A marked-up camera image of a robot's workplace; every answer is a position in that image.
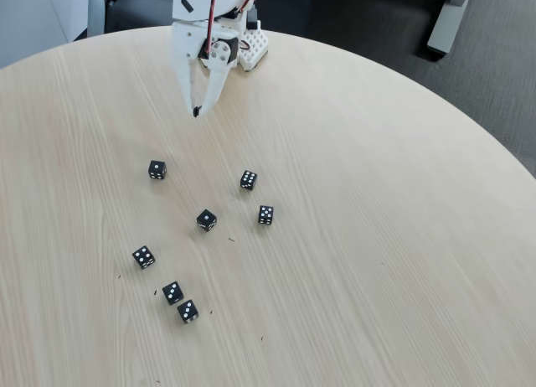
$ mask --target floor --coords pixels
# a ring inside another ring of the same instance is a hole
[[[536,0],[470,0],[451,54],[423,45],[442,0],[312,0],[307,37],[433,90],[536,176]]]

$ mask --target chair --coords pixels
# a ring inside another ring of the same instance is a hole
[[[172,22],[173,0],[89,0],[87,36]]]

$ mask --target die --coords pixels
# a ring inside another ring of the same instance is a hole
[[[134,253],[132,253],[132,256],[134,256],[137,264],[140,265],[142,270],[145,270],[152,263],[154,263],[154,257],[147,248],[147,246],[143,246],[142,248],[136,250]]]
[[[176,281],[162,288],[162,291],[164,292],[164,295],[166,296],[167,303],[169,303],[170,305],[173,305],[174,303],[178,301],[182,301],[184,299],[184,295],[183,295],[183,292],[181,291],[181,287],[178,285],[178,282]]]
[[[177,310],[184,324],[188,324],[199,317],[198,309],[195,308],[192,300],[186,301],[182,305],[178,305]]]
[[[216,225],[217,221],[218,219],[216,216],[207,209],[198,217],[198,225],[207,232],[209,232],[212,227]]]
[[[270,225],[274,219],[274,208],[261,205],[259,210],[259,224]]]
[[[246,190],[253,190],[256,183],[257,174],[250,171],[245,171],[240,179],[240,187],[245,188]]]
[[[153,179],[164,179],[167,171],[166,163],[162,161],[151,161],[151,165],[149,165],[149,176]]]

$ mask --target round wooden table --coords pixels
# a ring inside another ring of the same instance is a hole
[[[0,71],[0,385],[536,385],[532,176],[404,76],[269,36],[197,119],[169,28]]]

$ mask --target wooden table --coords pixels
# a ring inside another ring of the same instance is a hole
[[[270,38],[198,119],[169,28],[0,71],[0,385],[536,385],[531,175],[404,76]]]

